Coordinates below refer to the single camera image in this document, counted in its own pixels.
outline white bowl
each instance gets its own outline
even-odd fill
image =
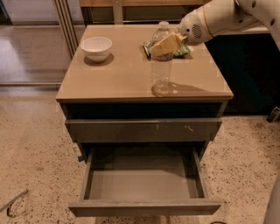
[[[112,41],[109,38],[93,37],[83,40],[81,50],[94,62],[103,62],[109,55]]]

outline floor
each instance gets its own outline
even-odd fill
[[[41,74],[61,79],[70,61],[57,27],[0,26],[0,46],[1,81]],[[56,94],[51,88],[0,88],[0,206],[28,189],[12,206],[13,218],[0,213],[1,224],[263,223],[280,171],[280,125],[260,115],[224,116],[200,162],[209,197],[222,201],[214,215],[75,218],[67,206],[79,199],[86,166],[78,162],[80,152],[64,126]]]

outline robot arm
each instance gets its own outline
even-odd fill
[[[265,25],[280,50],[280,0],[213,0],[182,18],[188,45]]]

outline open drawer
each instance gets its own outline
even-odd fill
[[[78,143],[212,141],[220,126],[220,118],[66,120]]]
[[[146,144],[89,153],[77,217],[213,214],[194,148]]]

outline bottle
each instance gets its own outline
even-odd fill
[[[154,46],[158,41],[164,39],[170,33],[169,23],[160,22],[158,30],[152,37],[152,45]],[[151,53],[151,83],[152,90],[157,95],[166,95],[169,92],[168,85],[172,70],[172,59],[173,52],[159,57]]]

